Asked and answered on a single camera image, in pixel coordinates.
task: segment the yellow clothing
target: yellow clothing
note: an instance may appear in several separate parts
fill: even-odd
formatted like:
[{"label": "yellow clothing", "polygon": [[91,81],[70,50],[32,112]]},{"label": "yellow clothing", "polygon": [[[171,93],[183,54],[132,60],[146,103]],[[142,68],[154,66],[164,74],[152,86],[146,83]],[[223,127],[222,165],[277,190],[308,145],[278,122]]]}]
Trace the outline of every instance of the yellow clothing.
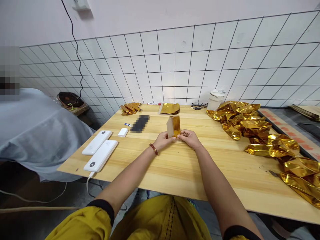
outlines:
[{"label": "yellow clothing", "polygon": [[[89,206],[68,216],[46,240],[211,240],[206,224],[193,205],[185,198],[170,195],[142,202],[124,216],[111,237],[110,233],[108,213],[99,207]],[[232,240],[246,239],[242,237],[232,237]]]}]

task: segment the red bead bracelet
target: red bead bracelet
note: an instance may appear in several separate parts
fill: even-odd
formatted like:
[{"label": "red bead bracelet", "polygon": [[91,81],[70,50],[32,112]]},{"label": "red bead bracelet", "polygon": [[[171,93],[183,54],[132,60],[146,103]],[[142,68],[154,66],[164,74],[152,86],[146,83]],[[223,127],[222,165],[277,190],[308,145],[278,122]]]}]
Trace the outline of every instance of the red bead bracelet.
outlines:
[{"label": "red bead bracelet", "polygon": [[156,150],[156,148],[154,147],[154,145],[153,145],[152,143],[150,143],[149,146],[152,147],[153,150],[154,150],[154,153],[155,153],[156,155],[158,155],[158,151]]}]

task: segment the black sleeve cuff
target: black sleeve cuff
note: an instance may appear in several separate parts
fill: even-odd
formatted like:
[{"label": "black sleeve cuff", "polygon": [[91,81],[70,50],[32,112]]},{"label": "black sleeve cuff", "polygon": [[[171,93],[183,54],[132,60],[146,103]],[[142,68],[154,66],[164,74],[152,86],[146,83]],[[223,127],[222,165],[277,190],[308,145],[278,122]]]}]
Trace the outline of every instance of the black sleeve cuff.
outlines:
[{"label": "black sleeve cuff", "polygon": [[107,212],[107,214],[110,217],[110,223],[111,223],[111,227],[113,227],[113,222],[114,222],[114,210],[111,207],[110,203],[108,203],[106,200],[103,199],[96,199],[93,200],[92,202],[90,202],[87,207],[90,206],[95,206],[95,207],[99,207],[103,210],[105,210]]},{"label": "black sleeve cuff", "polygon": [[239,225],[234,225],[227,228],[227,230],[224,232],[223,240],[230,240],[235,236],[244,236],[246,239],[249,239],[249,240],[261,240],[257,235],[255,235],[249,229]]}]

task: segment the white charger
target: white charger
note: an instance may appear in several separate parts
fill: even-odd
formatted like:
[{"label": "white charger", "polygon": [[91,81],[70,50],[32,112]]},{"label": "white charger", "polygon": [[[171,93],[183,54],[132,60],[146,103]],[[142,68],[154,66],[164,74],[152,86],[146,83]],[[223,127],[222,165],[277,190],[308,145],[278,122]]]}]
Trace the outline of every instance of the white charger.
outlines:
[{"label": "white charger", "polygon": [[111,136],[111,134],[111,131],[100,131],[88,144],[88,146],[86,146],[86,148],[82,151],[82,154],[92,156],[103,144],[103,142]]},{"label": "white charger", "polygon": [[83,169],[90,172],[100,172],[117,145],[116,140],[105,140]]},{"label": "white charger", "polygon": [[120,132],[118,133],[118,137],[125,137],[128,133],[129,129],[128,128],[122,128]]}]

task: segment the gold foil paper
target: gold foil paper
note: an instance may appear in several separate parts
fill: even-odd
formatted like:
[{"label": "gold foil paper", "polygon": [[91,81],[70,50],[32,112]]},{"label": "gold foil paper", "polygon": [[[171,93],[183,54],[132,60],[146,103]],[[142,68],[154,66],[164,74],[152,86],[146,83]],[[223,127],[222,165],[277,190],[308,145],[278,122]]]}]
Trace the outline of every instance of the gold foil paper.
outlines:
[{"label": "gold foil paper", "polygon": [[263,157],[294,156],[293,153],[288,152],[280,147],[266,144],[250,144],[247,146],[245,151],[252,155]]},{"label": "gold foil paper", "polygon": [[266,142],[260,138],[249,138],[249,140],[251,144],[266,144]]},{"label": "gold foil paper", "polygon": [[124,106],[120,106],[122,109],[122,116],[128,116],[132,114],[136,114],[137,110],[139,109],[139,112],[142,110],[139,108],[141,106],[141,103],[128,103],[124,104]]},{"label": "gold foil paper", "polygon": [[136,111],[133,107],[129,106],[128,104],[125,104],[124,106],[126,108],[128,108],[130,112],[135,112]]},{"label": "gold foil paper", "polygon": [[180,116],[170,116],[167,121],[168,137],[177,137],[180,132]]},{"label": "gold foil paper", "polygon": [[142,112],[142,109],[139,108],[140,103],[128,103],[128,105],[132,108],[134,108],[135,110]]},{"label": "gold foil paper", "polygon": [[246,152],[277,158],[285,171],[290,172],[279,174],[281,179],[320,209],[320,163],[298,157],[300,148],[294,139],[284,134],[270,134],[272,124],[259,115],[256,111],[259,108],[260,104],[227,101],[220,104],[217,111],[207,110],[207,114],[212,119],[220,121],[223,130],[232,139],[239,140],[241,134],[249,137],[251,144],[245,149]]},{"label": "gold foil paper", "polygon": [[320,171],[320,162],[310,158],[296,157],[284,163],[284,171],[291,172],[298,177],[305,177]]},{"label": "gold foil paper", "polygon": [[236,109],[238,113],[251,113],[260,108],[260,104],[249,104]]},{"label": "gold foil paper", "polygon": [[222,128],[233,140],[236,140],[236,141],[240,140],[241,132],[238,129],[236,129],[234,126],[232,126],[229,123],[223,123]]},{"label": "gold foil paper", "polygon": [[313,185],[320,188],[320,173],[313,175]]},{"label": "gold foil paper", "polygon": [[301,197],[320,209],[320,188],[293,174],[280,173],[278,176]]},{"label": "gold foil paper", "polygon": [[164,103],[162,106],[161,114],[177,114],[180,111],[179,103]]},{"label": "gold foil paper", "polygon": [[173,123],[173,136],[177,137],[181,131],[180,131],[180,116],[170,116],[172,118]]},{"label": "gold foil paper", "polygon": [[263,140],[268,139],[271,123],[262,120],[242,120],[240,125],[244,127],[244,137],[259,137]]},{"label": "gold foil paper", "polygon": [[207,110],[207,114],[215,121],[220,121],[220,114],[217,111]]}]

